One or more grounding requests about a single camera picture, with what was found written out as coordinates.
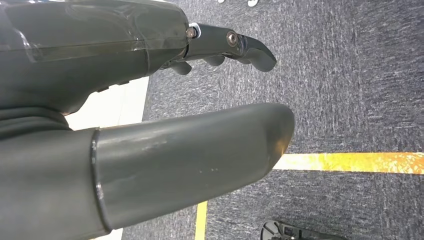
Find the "small white object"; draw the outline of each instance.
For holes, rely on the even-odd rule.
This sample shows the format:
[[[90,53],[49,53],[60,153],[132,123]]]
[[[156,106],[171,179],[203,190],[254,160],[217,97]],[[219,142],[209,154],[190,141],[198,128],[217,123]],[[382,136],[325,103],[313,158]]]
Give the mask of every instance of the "small white object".
[[[249,7],[254,7],[256,6],[256,4],[258,4],[259,0],[249,0],[247,1],[247,5],[249,5]]]
[[[109,235],[94,238],[92,240],[121,240],[123,229],[112,230]]]

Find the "black plastic part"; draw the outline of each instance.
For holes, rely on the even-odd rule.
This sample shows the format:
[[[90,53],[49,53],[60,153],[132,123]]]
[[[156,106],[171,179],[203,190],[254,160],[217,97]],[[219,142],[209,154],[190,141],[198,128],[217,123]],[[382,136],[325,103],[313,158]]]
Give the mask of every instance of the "black plastic part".
[[[51,130],[71,129],[62,114],[50,109],[42,107],[0,109],[0,141],[23,134]]]
[[[175,62],[170,66],[177,74],[179,75],[187,75],[192,70],[192,66],[190,66],[187,62]]]
[[[261,72],[271,71],[277,63],[272,52],[257,39],[237,34],[229,28],[197,23],[194,28],[199,28],[200,36],[191,40],[184,61],[204,59],[212,66],[218,66],[225,56],[243,64],[252,64]],[[229,32],[237,36],[235,46],[228,43]]]
[[[282,221],[269,220],[262,225],[260,240],[346,240],[346,238],[299,228]]]
[[[0,52],[0,109],[44,106],[73,113],[91,93],[146,76],[148,66],[145,50],[39,63],[25,58],[23,51]]]
[[[46,130],[0,141],[2,239],[88,240],[109,233],[96,204],[94,132]]]
[[[205,57],[203,58],[203,60],[207,62],[209,65],[216,67],[223,64],[223,62],[225,61],[225,57],[222,55],[217,55],[217,56]]]
[[[294,125],[286,106],[254,104],[102,129],[95,166],[108,224],[134,225],[261,179]]]

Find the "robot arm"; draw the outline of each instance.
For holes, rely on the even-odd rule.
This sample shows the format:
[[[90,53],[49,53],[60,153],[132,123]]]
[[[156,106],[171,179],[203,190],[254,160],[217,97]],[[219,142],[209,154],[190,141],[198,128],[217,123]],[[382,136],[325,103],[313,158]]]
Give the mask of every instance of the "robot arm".
[[[92,92],[225,57],[276,63],[258,40],[188,24],[166,2],[0,0],[2,237],[90,239],[265,176],[294,130],[281,104],[79,131],[64,118]]]

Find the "white floor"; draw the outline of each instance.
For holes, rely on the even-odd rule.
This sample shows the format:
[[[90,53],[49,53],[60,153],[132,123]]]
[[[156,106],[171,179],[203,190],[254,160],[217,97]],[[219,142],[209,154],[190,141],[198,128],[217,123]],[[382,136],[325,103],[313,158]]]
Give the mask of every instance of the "white floor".
[[[146,100],[148,77],[114,85],[108,90],[91,94],[81,109],[66,116],[73,130],[112,127],[140,123]],[[121,240],[122,229],[114,230],[96,240]]]

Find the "yellow floor line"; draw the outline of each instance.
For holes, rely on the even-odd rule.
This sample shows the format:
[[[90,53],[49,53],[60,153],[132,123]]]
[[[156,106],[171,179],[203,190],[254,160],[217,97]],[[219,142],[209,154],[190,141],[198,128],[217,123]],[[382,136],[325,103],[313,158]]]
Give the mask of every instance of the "yellow floor line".
[[[194,240],[205,240],[207,214],[208,214],[208,202],[204,201],[199,203],[197,205],[196,232],[194,235]]]
[[[422,152],[355,152],[285,154],[274,166],[280,170],[424,174]],[[208,202],[197,205],[195,240],[205,240]]]

